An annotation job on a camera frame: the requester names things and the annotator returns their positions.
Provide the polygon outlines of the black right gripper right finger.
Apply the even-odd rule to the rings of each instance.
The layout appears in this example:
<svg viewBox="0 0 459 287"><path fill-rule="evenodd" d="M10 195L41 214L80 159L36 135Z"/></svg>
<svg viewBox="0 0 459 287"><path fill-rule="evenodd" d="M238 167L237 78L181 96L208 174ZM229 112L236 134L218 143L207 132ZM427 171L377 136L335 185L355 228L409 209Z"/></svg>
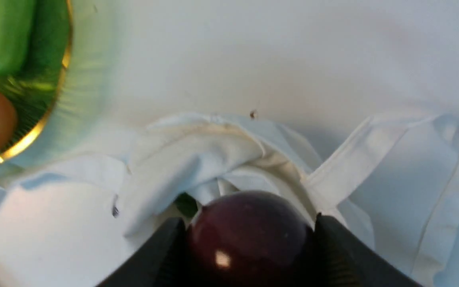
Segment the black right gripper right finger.
<svg viewBox="0 0 459 287"><path fill-rule="evenodd" d="M318 214L314 229L314 287L419 287L361 242L333 216Z"/></svg>

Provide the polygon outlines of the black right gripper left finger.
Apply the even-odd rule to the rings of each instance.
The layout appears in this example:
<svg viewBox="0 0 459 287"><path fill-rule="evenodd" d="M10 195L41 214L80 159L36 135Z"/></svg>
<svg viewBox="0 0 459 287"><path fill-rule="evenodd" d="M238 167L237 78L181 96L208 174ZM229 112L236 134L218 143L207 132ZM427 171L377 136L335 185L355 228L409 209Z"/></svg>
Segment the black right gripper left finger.
<svg viewBox="0 0 459 287"><path fill-rule="evenodd" d="M181 287L186 268L186 225L168 218L152 236L99 287Z"/></svg>

